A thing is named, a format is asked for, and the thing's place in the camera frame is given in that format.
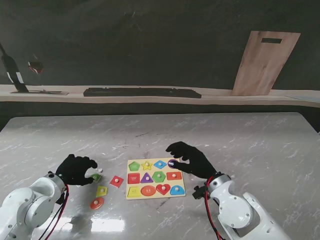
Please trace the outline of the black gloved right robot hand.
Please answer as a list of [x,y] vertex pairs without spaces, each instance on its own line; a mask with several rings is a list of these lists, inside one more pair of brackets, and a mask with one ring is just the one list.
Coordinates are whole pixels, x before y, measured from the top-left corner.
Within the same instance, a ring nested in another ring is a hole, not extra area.
[[207,180],[217,174],[216,169],[206,156],[196,147],[188,145],[185,142],[172,143],[165,151],[170,153],[175,159],[183,161],[174,161],[172,164],[174,169]]

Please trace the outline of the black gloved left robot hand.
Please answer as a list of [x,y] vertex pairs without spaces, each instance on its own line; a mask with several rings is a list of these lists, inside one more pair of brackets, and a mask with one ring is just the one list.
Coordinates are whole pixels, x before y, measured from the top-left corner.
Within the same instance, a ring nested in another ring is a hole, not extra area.
[[98,164],[89,157],[75,156],[69,154],[59,165],[55,174],[59,176],[66,185],[85,186],[94,182],[93,177],[85,177],[88,169],[96,169]]

